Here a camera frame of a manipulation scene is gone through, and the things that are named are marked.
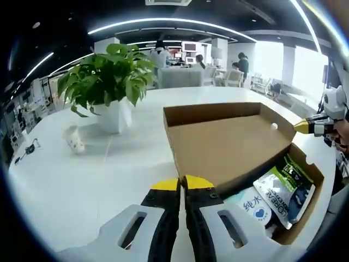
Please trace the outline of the person's right hand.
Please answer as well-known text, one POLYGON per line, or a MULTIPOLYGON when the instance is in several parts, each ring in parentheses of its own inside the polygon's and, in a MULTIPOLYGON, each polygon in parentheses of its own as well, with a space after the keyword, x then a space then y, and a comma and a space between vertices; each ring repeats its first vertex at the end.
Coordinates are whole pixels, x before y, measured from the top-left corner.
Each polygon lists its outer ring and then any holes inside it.
POLYGON ((349 123, 346 120, 337 121, 334 123, 334 127, 331 133, 328 134, 328 137, 331 141, 339 139, 339 143, 335 143, 336 148, 340 151, 348 151, 348 136, 349 136, 349 123))

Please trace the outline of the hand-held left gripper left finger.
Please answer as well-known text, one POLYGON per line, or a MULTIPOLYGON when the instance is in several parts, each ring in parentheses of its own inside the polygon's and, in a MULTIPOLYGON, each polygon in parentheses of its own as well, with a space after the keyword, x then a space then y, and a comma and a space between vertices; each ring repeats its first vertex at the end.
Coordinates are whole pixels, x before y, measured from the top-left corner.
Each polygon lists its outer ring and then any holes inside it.
POLYGON ((170 261, 179 208, 179 179, 152 185, 141 204, 130 205, 100 228, 98 261, 170 261))

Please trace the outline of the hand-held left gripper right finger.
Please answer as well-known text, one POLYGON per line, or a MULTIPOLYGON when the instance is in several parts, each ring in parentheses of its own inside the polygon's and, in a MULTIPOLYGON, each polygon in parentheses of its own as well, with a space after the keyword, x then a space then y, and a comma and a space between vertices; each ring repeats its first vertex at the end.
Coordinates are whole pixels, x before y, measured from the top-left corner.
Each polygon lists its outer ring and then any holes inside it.
POLYGON ((236 204, 223 202, 214 185, 201 177, 185 175, 182 185, 196 261, 267 261, 261 223, 236 204))

